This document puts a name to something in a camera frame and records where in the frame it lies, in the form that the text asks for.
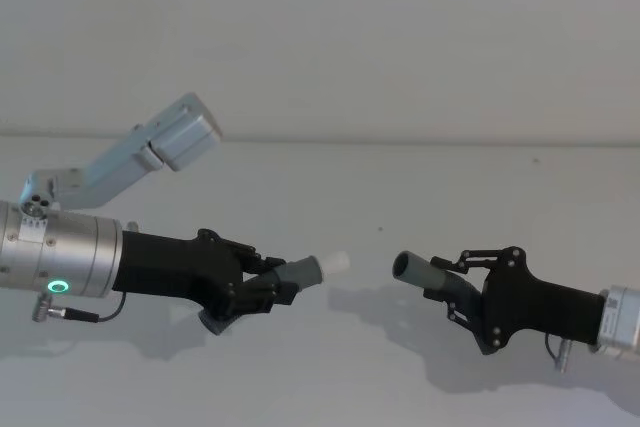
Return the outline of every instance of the white tube cap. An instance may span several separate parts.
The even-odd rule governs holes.
[[[351,261],[346,252],[335,252],[318,260],[318,263],[320,264],[323,278],[330,274],[344,272],[351,267]]]

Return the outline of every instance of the silver cylindrical motor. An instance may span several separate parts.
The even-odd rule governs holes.
[[[611,287],[595,351],[624,360],[640,360],[640,291]]]
[[[0,287],[103,297],[115,280],[122,227],[113,219],[0,201]]]

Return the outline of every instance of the black cable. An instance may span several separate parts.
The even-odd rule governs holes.
[[[545,334],[544,336],[544,346],[547,348],[547,352],[549,352],[553,361],[556,362],[558,360],[558,356],[553,353],[553,350],[551,350],[551,346],[549,345],[549,334]]]
[[[98,318],[98,322],[107,322],[108,320],[115,319],[120,314],[120,312],[122,312],[122,309],[124,307],[124,303],[126,300],[127,300],[127,293],[122,292],[122,297],[120,297],[120,303],[118,304],[118,308],[115,310],[115,312],[111,315],[107,315],[106,317]]]

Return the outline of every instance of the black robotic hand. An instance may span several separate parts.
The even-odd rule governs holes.
[[[255,276],[244,280],[245,273]],[[322,281],[315,257],[291,263],[263,259],[254,247],[211,230],[200,229],[193,240],[124,232],[113,290],[197,302],[203,308],[200,320],[219,335],[239,317],[290,305],[298,292]]]
[[[482,292],[458,275],[479,267],[489,270]],[[424,297],[446,302],[448,318],[472,332],[485,355],[504,348],[523,329],[598,343],[605,297],[536,279],[519,247],[466,250],[456,262],[439,257],[428,262],[402,252],[393,275],[424,289]]]

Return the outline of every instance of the green led light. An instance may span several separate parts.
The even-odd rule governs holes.
[[[61,294],[69,290],[69,284],[64,280],[52,280],[49,282],[49,285],[47,285],[47,289],[56,294]]]

